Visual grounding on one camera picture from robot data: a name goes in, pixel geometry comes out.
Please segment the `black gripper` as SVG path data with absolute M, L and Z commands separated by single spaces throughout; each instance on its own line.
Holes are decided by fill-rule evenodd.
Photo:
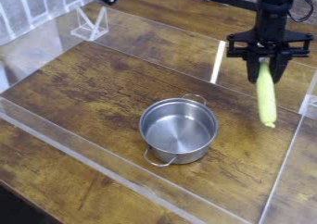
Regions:
M 292 58 L 309 56 L 313 36 L 286 29 L 290 8 L 290 4 L 258 4 L 253 29 L 226 37 L 226 56 L 246 59 L 248 80 L 252 83 L 258 79 L 260 57 L 270 57 L 270 74 L 273 82 L 278 83 Z

